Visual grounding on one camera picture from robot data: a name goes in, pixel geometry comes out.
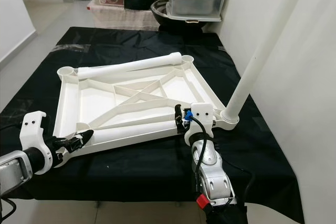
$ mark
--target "black bowl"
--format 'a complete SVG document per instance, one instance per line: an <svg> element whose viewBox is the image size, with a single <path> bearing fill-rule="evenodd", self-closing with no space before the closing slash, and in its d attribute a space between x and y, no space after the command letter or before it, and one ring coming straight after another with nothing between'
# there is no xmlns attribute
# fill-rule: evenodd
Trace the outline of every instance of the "black bowl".
<svg viewBox="0 0 336 224"><path fill-rule="evenodd" d="M193 20L175 20L168 18L166 4L168 0L158 0L151 5L151 11L156 21L160 24L160 28L165 27L169 30L186 30L200 29L207 22L198 22Z"/></svg>

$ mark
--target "blue connector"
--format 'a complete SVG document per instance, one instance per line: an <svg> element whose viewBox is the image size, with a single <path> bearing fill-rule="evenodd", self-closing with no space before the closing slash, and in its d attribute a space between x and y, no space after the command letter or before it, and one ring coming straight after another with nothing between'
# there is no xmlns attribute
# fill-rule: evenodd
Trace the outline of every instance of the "blue connector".
<svg viewBox="0 0 336 224"><path fill-rule="evenodd" d="M188 110L187 115L185 115L184 119L191 122L192 119L190 118L190 116L193 116L193 113L191 113L191 111Z"/></svg>

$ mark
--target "tiled floor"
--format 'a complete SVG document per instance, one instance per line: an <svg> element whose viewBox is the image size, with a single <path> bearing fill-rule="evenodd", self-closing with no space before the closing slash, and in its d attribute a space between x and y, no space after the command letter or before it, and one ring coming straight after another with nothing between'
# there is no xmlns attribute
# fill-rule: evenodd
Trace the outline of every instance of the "tiled floor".
<svg viewBox="0 0 336 224"><path fill-rule="evenodd" d="M62 13L71 7L72 3L25 2L25 6L37 34L41 34Z"/></svg>
<svg viewBox="0 0 336 224"><path fill-rule="evenodd" d="M50 25L39 18L39 35L0 71L0 111L48 55L56 42L71 26L93 27L86 10L87 1L67 6ZM17 211L4 224L110 224L110 223L196 223L205 224L204 213L196 203L182 202L102 202L93 201L14 200ZM9 206L3 203L5 215ZM294 224L289 218L267 207L248 204L250 224Z"/></svg>
<svg viewBox="0 0 336 224"><path fill-rule="evenodd" d="M91 13L86 9L88 3L89 1L72 3L0 71L0 111L4 109L69 27L94 27Z"/></svg>

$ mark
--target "black cloth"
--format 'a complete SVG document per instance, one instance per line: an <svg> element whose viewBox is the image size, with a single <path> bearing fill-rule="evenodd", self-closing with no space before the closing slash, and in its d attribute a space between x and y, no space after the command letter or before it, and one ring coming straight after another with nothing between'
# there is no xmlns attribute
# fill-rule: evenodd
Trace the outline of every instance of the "black cloth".
<svg viewBox="0 0 336 224"><path fill-rule="evenodd" d="M1 127L20 122L27 112L37 110L50 115L50 125L54 125L61 86L56 71L63 66L119 64L176 51L195 58L196 68L226 105L240 77L216 34L72 27L2 111ZM268 206L304 223L296 176L251 97L239 116L234 130L215 129L214 140L223 157L255 173L247 202ZM19 130L1 131L1 155L17 149L21 149ZM183 138L173 136L72 158L61 168L34 176L10 196L40 200L193 201L191 160L190 148ZM242 196L249 175L224 162L223 168L236 194Z"/></svg>

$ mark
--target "plastic container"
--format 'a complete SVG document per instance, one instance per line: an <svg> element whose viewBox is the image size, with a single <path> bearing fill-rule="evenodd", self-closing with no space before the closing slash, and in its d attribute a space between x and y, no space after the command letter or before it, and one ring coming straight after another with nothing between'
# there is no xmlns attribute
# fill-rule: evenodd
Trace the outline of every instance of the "plastic container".
<svg viewBox="0 0 336 224"><path fill-rule="evenodd" d="M169 19L173 20L184 20L188 24L199 24L205 22L219 22L222 19L220 16L200 16L200 15L181 15L174 16L171 14L169 2L166 4L166 12Z"/></svg>
<svg viewBox="0 0 336 224"><path fill-rule="evenodd" d="M187 17L194 20L210 18L214 19L212 21L220 21L223 3L224 0L169 0L168 9L172 18Z"/></svg>

